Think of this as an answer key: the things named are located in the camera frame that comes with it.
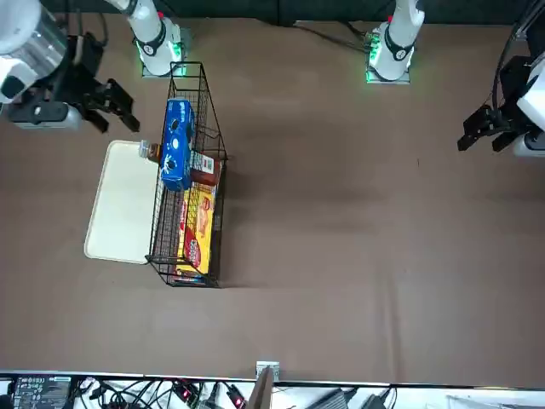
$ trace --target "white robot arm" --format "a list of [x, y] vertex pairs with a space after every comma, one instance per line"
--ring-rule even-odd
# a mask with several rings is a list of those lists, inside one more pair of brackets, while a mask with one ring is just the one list
[[171, 62], [183, 59], [180, 28], [169, 18], [159, 18], [153, 0], [106, 0], [127, 16], [141, 59], [156, 76], [170, 72]]
[[396, 81], [405, 74], [423, 22], [422, 1], [397, 0], [392, 21], [382, 23], [373, 31], [380, 42], [371, 51], [369, 68], [380, 80]]
[[[107, 1], [127, 16], [152, 75], [168, 74], [184, 59], [180, 28], [159, 17], [153, 0]], [[84, 119], [106, 132], [102, 111], [138, 131], [130, 95], [114, 79], [95, 79], [103, 52], [92, 33], [66, 35], [39, 0], [0, 0], [0, 104], [9, 104], [9, 120], [22, 128], [77, 129]]]

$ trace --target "yellow box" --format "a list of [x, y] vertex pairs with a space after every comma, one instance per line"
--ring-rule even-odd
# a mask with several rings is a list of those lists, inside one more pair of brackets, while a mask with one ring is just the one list
[[193, 183], [191, 195], [190, 198], [188, 190], [184, 192], [177, 256], [187, 259], [197, 271], [191, 265], [178, 264], [175, 269], [178, 275], [208, 274], [209, 272], [215, 189]]

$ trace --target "black wire basket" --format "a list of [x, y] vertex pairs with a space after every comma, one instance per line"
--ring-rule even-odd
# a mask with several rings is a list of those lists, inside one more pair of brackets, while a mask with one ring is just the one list
[[147, 261], [155, 268], [163, 281], [174, 287], [219, 287], [221, 228], [223, 221], [223, 201], [225, 198], [227, 152], [221, 135], [220, 126], [215, 115], [214, 104], [210, 96], [208, 82], [201, 62], [172, 63], [172, 72], [182, 77], [170, 77], [169, 99], [183, 98], [188, 100], [195, 112], [195, 135], [193, 150], [219, 161], [221, 164], [220, 181], [216, 187], [210, 188], [213, 198], [213, 216], [209, 239], [208, 268], [197, 265], [191, 257], [186, 245], [187, 232], [196, 232], [199, 222], [199, 206], [202, 200], [202, 186], [192, 182], [185, 192], [168, 190], [161, 180], [160, 168], [157, 176], [155, 205], [153, 206], [152, 234], [150, 237]]

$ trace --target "blue snack package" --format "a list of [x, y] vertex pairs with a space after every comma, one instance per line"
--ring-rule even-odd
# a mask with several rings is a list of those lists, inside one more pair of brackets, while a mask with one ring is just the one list
[[164, 124], [163, 157], [161, 158], [161, 180], [173, 192], [191, 186], [190, 145], [195, 135], [195, 112], [188, 100], [167, 100]]

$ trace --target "green led light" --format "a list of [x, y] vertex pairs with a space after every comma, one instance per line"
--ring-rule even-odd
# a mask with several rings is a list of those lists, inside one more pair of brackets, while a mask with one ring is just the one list
[[169, 43], [172, 61], [181, 61], [181, 46], [178, 43]]
[[375, 64], [376, 60], [378, 60], [378, 56], [381, 54], [382, 46], [378, 44], [377, 47], [374, 47], [369, 55], [369, 62], [370, 64]]

